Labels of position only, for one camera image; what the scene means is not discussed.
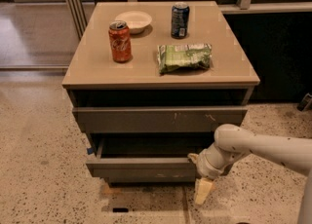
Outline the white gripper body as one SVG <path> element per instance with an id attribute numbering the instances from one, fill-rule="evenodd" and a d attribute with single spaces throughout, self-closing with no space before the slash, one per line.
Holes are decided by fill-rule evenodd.
<path id="1" fill-rule="evenodd" d="M 215 180 L 219 176 L 227 175 L 240 158 L 240 153 L 225 151 L 212 144 L 198 155 L 196 168 L 202 177 Z"/>

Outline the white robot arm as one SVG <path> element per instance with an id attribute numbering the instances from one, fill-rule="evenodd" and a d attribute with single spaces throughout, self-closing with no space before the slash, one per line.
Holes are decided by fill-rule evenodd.
<path id="1" fill-rule="evenodd" d="M 226 168 L 250 154 L 307 177 L 297 224 L 312 224 L 312 140 L 262 135 L 231 124 L 221 125 L 215 130 L 214 143 L 209 148 L 199 154 L 188 154 L 200 175 L 195 182 L 195 203 L 202 205 L 213 181 Z"/>

